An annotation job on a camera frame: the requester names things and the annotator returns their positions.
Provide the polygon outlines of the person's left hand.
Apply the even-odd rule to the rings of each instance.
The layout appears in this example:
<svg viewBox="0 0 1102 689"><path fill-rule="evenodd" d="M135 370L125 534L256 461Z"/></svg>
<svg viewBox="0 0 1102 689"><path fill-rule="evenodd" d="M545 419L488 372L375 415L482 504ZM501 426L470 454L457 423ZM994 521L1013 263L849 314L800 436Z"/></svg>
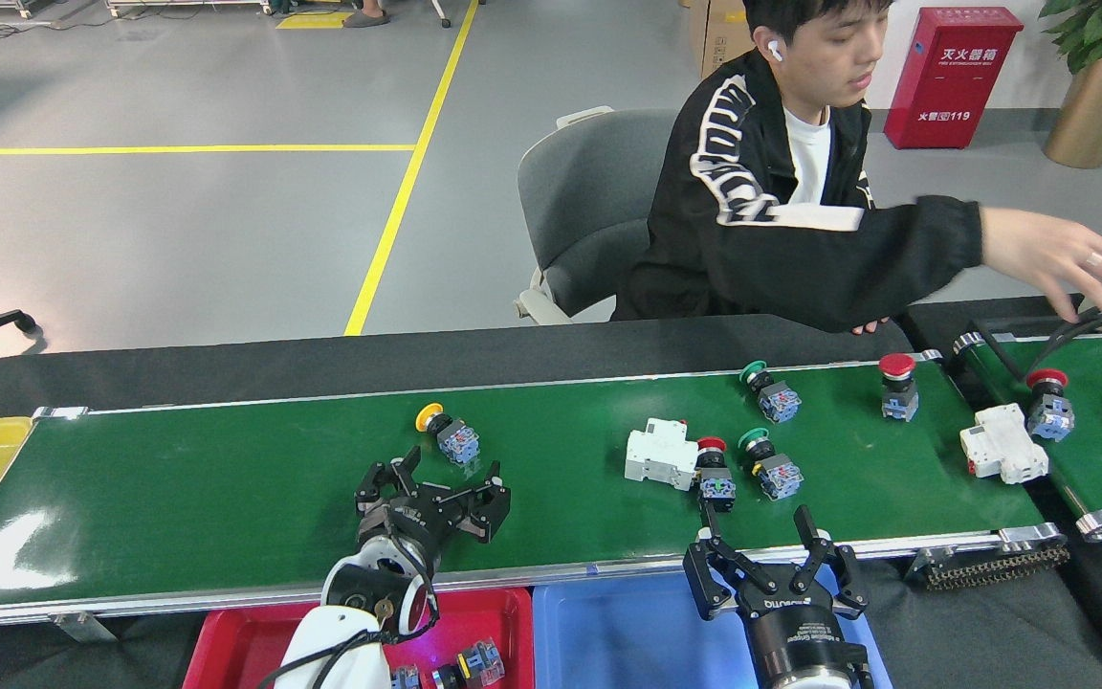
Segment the person's left hand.
<svg viewBox="0 0 1102 689"><path fill-rule="evenodd" d="M1035 287L1054 313L1076 323L1069 289L1102 311L1102 235L1084 224L1054 215L1007 208L980 208L982 262Z"/></svg>

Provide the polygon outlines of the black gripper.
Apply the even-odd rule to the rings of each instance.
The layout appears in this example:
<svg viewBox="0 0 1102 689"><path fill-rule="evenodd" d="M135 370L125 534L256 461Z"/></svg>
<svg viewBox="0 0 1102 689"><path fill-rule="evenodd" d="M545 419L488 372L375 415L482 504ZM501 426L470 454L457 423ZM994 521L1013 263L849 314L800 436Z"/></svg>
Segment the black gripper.
<svg viewBox="0 0 1102 689"><path fill-rule="evenodd" d="M361 519L360 545L392 531L434 570L452 527L490 543L511 510L512 489L503 483L499 462L491 462L475 487L450 493L447 487L417 487L412 472L420 461L421 448L411 446L402 457L372 463L356 488L356 512ZM395 497L383 497L386 488L395 489Z"/></svg>
<svg viewBox="0 0 1102 689"><path fill-rule="evenodd" d="M738 611L754 677L862 677L863 647L846 640L838 620L858 618L869 606L852 546L838 545L819 531L809 507L800 505L795 526L807 558L799 567L769 568L777 588L766 593L750 579L752 560L720 537L713 505L699 504L699 512L701 528L685 553L688 585L701 620L716 620L723 610ZM836 581L834 599L814 581L821 566L829 567Z"/></svg>

